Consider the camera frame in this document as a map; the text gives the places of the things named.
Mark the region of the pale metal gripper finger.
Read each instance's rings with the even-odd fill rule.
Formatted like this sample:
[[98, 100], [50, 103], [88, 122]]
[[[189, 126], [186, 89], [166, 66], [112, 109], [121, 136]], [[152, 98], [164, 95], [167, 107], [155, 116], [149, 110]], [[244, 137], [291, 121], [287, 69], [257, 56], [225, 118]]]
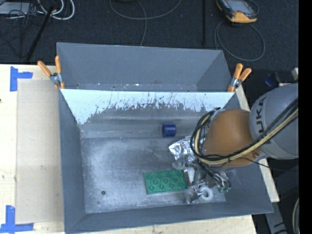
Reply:
[[185, 179], [188, 185], [193, 185], [195, 177], [195, 169], [193, 167], [186, 167], [183, 169]]
[[201, 186], [194, 185], [187, 189], [186, 191], [186, 203], [192, 203], [194, 200], [198, 199], [200, 196], [203, 195], [201, 191]]

